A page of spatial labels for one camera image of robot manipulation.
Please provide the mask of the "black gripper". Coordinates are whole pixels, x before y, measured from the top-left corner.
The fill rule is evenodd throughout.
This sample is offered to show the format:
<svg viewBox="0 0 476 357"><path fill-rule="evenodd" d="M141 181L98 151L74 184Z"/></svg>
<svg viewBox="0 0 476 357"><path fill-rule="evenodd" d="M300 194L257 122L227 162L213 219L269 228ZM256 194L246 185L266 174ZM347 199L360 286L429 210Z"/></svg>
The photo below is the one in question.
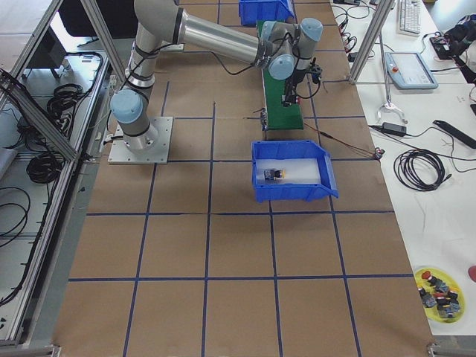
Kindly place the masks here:
<svg viewBox="0 0 476 357"><path fill-rule="evenodd" d="M316 90L309 96L304 97L303 95L298 94L297 87L300 84L307 74L311 75L312 82L317 85ZM321 75L322 68L319 64L316 63L316 58L313 57L310 64L305 65L304 69L297 69L293 71L293 74L290 78L286 79L284 85L284 94L296 94L300 99L307 100L314 97L321 88Z"/></svg>

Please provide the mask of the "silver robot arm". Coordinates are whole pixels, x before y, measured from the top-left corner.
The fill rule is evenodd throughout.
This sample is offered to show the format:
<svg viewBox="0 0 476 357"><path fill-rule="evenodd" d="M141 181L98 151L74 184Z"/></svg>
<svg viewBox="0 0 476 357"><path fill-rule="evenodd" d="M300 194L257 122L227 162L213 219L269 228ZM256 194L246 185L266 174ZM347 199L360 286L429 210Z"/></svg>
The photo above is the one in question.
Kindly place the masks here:
<svg viewBox="0 0 476 357"><path fill-rule="evenodd" d="M264 68L272 78L285 81L282 103L296 103L297 86L309 74L321 82L321 67L313 54L321 39L323 25L313 18L300 23L265 21L259 36L251 36L189 14L174 1L136 1L138 30L126 69L126 80L110 102L112 114L131 151L145 151L156 145L158 130L147 116L150 92L155 83L154 68L159 52L171 45L191 44Z"/></svg>

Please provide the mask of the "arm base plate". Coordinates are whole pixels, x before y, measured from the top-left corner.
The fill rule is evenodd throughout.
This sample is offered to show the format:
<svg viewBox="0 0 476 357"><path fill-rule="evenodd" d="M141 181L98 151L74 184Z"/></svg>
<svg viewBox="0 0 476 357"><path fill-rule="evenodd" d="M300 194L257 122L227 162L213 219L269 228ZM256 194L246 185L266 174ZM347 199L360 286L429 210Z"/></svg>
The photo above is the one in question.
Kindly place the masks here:
<svg viewBox="0 0 476 357"><path fill-rule="evenodd" d="M173 117L152 117L149 129L141 136L123 134L120 126L109 152L110 164L166 164L173 130Z"/></svg>

